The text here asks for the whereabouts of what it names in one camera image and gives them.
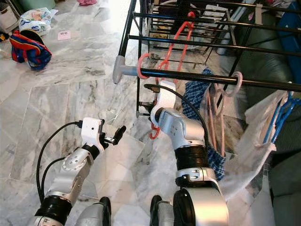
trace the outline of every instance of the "pink cloth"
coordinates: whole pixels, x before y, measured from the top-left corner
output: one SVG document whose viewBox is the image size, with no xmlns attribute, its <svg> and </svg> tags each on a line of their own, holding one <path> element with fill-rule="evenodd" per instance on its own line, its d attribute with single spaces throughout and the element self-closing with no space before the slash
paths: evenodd
<svg viewBox="0 0 301 226">
<path fill-rule="evenodd" d="M 77 0 L 80 6 L 88 6 L 97 3 L 97 0 Z"/>
</svg>

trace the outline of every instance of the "white plastic bag on floor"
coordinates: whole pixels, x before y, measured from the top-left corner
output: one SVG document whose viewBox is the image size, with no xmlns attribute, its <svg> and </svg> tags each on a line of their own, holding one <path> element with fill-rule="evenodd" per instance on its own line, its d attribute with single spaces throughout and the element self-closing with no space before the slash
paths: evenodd
<svg viewBox="0 0 301 226">
<path fill-rule="evenodd" d="M 58 12 L 56 9 L 47 8 L 32 9 L 21 15 L 19 29 L 31 29 L 40 36 L 47 34 L 51 30 L 51 19 Z"/>
<path fill-rule="evenodd" d="M 260 172 L 269 153 L 276 151 L 276 146 L 270 142 L 275 130 L 265 144 L 263 140 L 278 102 L 286 98 L 287 91 L 278 90 L 246 111 L 248 127 L 236 146 L 238 155 L 225 162 L 225 176 L 219 182 L 226 200 L 245 188 Z"/>
</svg>

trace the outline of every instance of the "paper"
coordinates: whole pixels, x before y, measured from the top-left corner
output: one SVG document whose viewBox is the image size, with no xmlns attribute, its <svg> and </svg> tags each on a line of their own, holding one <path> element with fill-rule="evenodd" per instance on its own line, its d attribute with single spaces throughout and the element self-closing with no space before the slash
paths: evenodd
<svg viewBox="0 0 301 226">
<path fill-rule="evenodd" d="M 61 31 L 57 34 L 57 40 L 66 40 L 71 38 L 70 31 Z"/>
</svg>

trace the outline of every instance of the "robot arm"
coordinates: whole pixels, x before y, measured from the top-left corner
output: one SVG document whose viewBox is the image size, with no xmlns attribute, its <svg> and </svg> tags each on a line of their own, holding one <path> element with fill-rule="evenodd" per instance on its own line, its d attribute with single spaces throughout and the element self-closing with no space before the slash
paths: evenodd
<svg viewBox="0 0 301 226">
<path fill-rule="evenodd" d="M 175 90 L 172 82 L 161 81 L 160 85 Z M 177 159 L 175 181 L 181 189 L 174 194 L 175 225 L 226 226 L 228 209 L 215 173 L 209 167 L 204 129 L 199 121 L 188 119 L 175 110 L 174 103 L 175 95 L 160 89 L 150 119 L 170 137 Z M 159 225 L 164 225 L 160 223 L 162 215 L 166 213 L 158 213 Z"/>
<path fill-rule="evenodd" d="M 95 158 L 108 147 L 107 143 L 118 144 L 126 127 L 117 130 L 114 137 L 102 132 L 104 120 L 84 118 L 82 122 L 82 147 L 68 155 L 61 165 L 45 195 L 41 207 L 29 226 L 63 226 L 74 206 L 84 180 L 88 176 Z"/>
</svg>

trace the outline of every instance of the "marble floor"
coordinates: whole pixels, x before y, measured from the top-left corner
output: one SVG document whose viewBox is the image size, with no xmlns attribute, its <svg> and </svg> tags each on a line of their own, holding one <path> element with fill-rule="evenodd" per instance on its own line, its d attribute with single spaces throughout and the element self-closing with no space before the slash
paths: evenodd
<svg viewBox="0 0 301 226">
<path fill-rule="evenodd" d="M 156 140 L 148 134 L 147 118 L 135 116 L 136 78 L 124 76 L 118 85 L 112 82 L 112 70 L 123 32 L 129 0 L 99 0 L 80 7 L 75 0 L 57 4 L 59 12 L 52 30 L 43 36 L 53 53 L 45 69 L 35 72 L 26 64 L 0 60 L 0 224 L 23 226 L 39 207 L 35 185 L 35 167 L 46 139 L 60 126 L 84 117 L 106 120 L 105 132 L 113 135 L 121 125 L 127 131 L 118 146 L 110 146 L 99 156 L 86 179 L 80 197 L 66 225 L 71 226 L 83 209 L 102 196 L 112 203 L 113 225 L 148 225 L 153 195 L 172 201 L 176 164 L 169 138 L 161 133 Z M 57 33 L 71 31 L 70 40 L 57 40 Z M 205 56 L 187 54 L 187 60 L 203 62 Z M 229 71 L 231 57 L 212 53 L 207 65 L 215 74 Z M 126 64 L 136 65 L 137 41 L 130 40 Z M 149 67 L 158 65 L 148 62 Z M 184 64 L 183 71 L 201 72 L 204 64 Z M 142 89 L 143 101 L 152 93 Z M 243 90 L 225 109 L 227 148 L 234 150 L 243 133 L 246 101 Z M 80 145 L 80 130 L 69 126 L 45 149 L 41 170 L 54 159 L 65 156 Z M 56 163 L 48 173 L 48 188 L 59 170 Z M 261 188 L 246 188 L 244 194 L 255 197 Z M 244 213 L 253 199 L 244 203 Z M 237 210 L 235 204 L 231 213 Z M 231 225 L 252 221 L 252 215 L 232 220 Z"/>
</svg>

